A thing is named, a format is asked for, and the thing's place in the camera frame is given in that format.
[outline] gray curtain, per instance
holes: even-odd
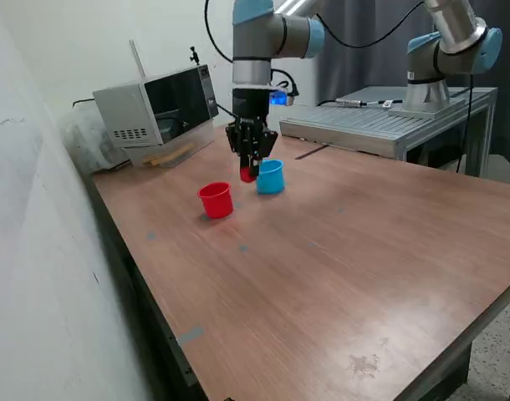
[[[416,3],[417,0],[326,0],[320,14],[345,42],[364,44],[394,27]],[[471,4],[489,26],[499,27],[504,33],[500,59],[490,72],[475,77],[475,85],[499,88],[492,153],[510,161],[510,0],[471,0]],[[366,86],[406,86],[407,43],[432,28],[427,11],[418,8],[395,33],[372,48],[344,48],[328,35],[319,57],[319,101]],[[466,86],[467,79],[450,77],[448,83]]]

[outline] blue light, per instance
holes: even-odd
[[[276,104],[279,106],[287,105],[287,93],[281,92],[280,90],[274,90],[270,93],[270,104]]]

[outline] robotic arm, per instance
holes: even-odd
[[[407,47],[407,94],[403,109],[434,112],[450,105],[445,77],[482,74],[498,59],[502,31],[477,18],[468,0],[424,0],[438,32]]]
[[[267,117],[272,59],[312,58],[324,46],[324,26],[312,15],[316,0],[288,0],[274,12],[273,0],[236,0],[233,8],[232,112],[226,128],[233,152],[240,156],[240,176],[252,182],[269,157],[278,134]]]
[[[445,76],[480,74],[497,61],[502,32],[488,28],[468,0],[424,0],[439,32],[408,45],[408,90],[404,109],[435,111],[450,104]],[[232,112],[226,132],[240,156],[242,180],[258,176],[278,134],[268,129],[272,59],[312,58],[324,46],[324,26],[308,18],[317,0],[287,0],[274,11],[273,0],[236,0],[233,9]]]

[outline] white wall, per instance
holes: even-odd
[[[275,0],[276,7],[284,0]],[[139,77],[135,39],[148,75],[191,65],[190,46],[209,64],[217,98],[231,107],[232,68],[215,52],[203,22],[203,0],[0,0],[18,49],[58,118],[76,99]],[[221,49],[232,54],[233,0],[211,0],[209,19]],[[296,79],[298,104],[313,104],[312,60],[278,60]],[[228,121],[221,115],[217,123]]]
[[[0,23],[0,401],[151,400],[139,361],[87,195]]]

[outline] wooden tabletop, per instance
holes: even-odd
[[[95,176],[211,401],[392,400],[510,286],[510,185],[278,140],[258,196],[214,143]],[[232,183],[236,210],[197,191]]]

